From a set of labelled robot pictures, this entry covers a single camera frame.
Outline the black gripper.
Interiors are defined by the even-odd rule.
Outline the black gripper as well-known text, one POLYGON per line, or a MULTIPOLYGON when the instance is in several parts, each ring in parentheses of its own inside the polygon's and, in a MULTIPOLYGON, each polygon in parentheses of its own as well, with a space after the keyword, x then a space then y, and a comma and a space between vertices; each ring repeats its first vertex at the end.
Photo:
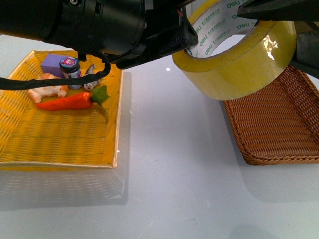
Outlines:
POLYGON ((142 65, 198 44, 198 35, 187 18, 191 0, 143 0, 145 16, 141 37, 130 51, 109 60, 120 69, 142 65))

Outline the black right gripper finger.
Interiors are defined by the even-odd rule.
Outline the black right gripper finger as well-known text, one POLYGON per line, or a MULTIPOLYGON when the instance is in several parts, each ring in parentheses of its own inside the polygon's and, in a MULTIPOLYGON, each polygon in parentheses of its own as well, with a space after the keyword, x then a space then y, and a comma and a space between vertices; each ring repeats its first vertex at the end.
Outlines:
POLYGON ((237 10, 239 17, 265 21, 318 21, 318 0, 249 0, 237 10))

